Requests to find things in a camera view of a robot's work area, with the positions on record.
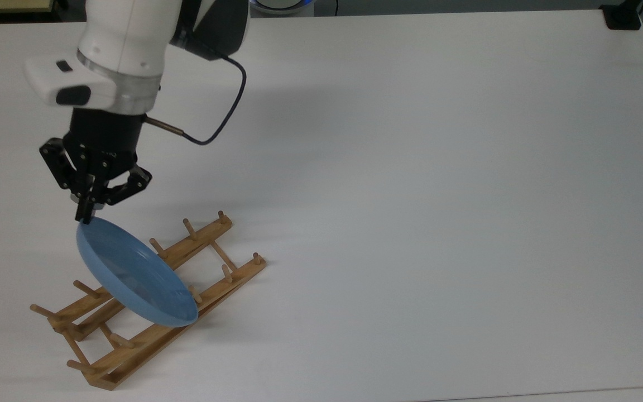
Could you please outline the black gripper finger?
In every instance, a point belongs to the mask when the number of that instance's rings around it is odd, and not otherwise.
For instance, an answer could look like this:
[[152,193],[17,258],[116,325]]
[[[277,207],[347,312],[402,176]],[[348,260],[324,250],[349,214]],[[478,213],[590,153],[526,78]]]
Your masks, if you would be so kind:
[[69,138],[51,138],[39,152],[58,186],[74,196],[76,221],[89,224],[100,201],[99,165],[90,148]]
[[104,188],[102,196],[100,196],[100,203],[118,204],[145,190],[151,180],[152,175],[149,171],[135,165],[132,170],[128,171],[128,178],[125,183],[112,188]]

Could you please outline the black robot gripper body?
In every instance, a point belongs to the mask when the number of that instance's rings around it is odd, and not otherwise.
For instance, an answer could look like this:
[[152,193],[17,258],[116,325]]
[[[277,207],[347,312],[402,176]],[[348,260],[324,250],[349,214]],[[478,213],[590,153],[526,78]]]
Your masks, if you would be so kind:
[[64,138],[90,148],[98,162],[107,162],[105,179],[112,180],[137,165],[136,146],[145,117],[74,108]]

